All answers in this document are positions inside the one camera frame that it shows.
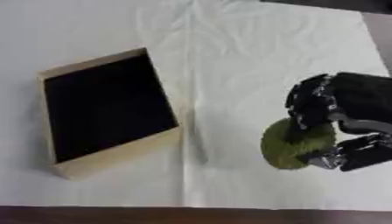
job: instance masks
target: open box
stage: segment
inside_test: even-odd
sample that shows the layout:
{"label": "open box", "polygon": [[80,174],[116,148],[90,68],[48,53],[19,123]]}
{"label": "open box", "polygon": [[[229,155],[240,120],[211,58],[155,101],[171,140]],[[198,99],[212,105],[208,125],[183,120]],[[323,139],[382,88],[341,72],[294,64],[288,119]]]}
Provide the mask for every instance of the open box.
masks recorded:
{"label": "open box", "polygon": [[179,124],[146,49],[39,75],[52,162],[69,178],[177,146]]}

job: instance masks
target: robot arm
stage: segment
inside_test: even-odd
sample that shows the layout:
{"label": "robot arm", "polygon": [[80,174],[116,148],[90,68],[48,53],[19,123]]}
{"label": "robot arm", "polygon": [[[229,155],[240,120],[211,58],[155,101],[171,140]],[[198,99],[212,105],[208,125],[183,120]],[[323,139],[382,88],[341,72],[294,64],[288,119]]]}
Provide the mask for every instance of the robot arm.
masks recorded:
{"label": "robot arm", "polygon": [[285,106],[290,143],[300,142],[316,126],[334,122],[348,134],[367,135],[299,156],[304,163],[346,172],[392,160],[392,79],[321,74],[297,84]]}

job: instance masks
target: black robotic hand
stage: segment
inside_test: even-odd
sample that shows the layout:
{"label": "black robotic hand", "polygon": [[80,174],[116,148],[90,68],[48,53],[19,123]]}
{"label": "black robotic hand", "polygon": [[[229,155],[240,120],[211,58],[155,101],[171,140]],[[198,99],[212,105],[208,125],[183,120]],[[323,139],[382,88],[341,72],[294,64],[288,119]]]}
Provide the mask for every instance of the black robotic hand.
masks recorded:
{"label": "black robotic hand", "polygon": [[286,100],[286,141],[300,142],[312,128],[338,122],[348,134],[371,134],[300,156],[307,164],[342,171],[392,160],[392,79],[357,73],[321,74],[297,84]]}

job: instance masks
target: wrinkled fabric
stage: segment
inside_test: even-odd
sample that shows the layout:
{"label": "wrinkled fabric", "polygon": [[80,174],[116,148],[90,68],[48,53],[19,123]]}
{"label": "wrinkled fabric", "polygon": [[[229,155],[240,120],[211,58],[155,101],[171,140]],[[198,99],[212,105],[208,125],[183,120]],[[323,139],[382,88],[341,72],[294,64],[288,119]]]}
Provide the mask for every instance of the wrinkled fabric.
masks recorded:
{"label": "wrinkled fabric", "polygon": [[[278,171],[259,147],[296,82],[387,74],[358,12],[240,0],[2,1],[0,29],[0,205],[392,208],[392,164]],[[182,147],[79,181],[53,175],[37,73],[140,46],[182,122]]]}

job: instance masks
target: green round object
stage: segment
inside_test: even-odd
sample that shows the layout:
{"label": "green round object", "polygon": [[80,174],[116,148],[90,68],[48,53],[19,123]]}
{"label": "green round object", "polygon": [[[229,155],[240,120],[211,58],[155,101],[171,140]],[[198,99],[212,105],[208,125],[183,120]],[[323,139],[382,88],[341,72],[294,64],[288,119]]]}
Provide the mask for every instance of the green round object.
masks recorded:
{"label": "green round object", "polygon": [[267,162],[277,169],[295,170],[307,164],[297,159],[298,155],[330,147],[335,144],[335,131],[331,124],[320,125],[309,131],[300,143],[284,141],[290,120],[284,118],[269,126],[262,136],[262,154]]}

